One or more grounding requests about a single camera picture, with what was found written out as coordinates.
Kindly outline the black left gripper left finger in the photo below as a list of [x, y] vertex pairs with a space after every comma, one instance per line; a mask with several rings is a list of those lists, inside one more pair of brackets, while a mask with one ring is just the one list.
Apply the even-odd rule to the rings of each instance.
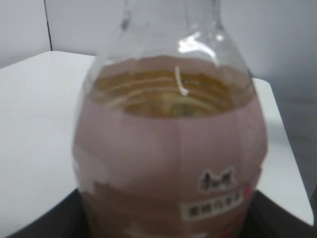
[[90, 231], [78, 190], [50, 211], [8, 238], [89, 238]]

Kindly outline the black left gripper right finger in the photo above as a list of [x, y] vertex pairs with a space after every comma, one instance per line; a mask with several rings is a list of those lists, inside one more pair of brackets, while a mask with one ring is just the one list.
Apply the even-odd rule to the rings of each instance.
[[249, 238], [315, 238], [317, 228], [291, 215], [257, 191], [247, 215]]

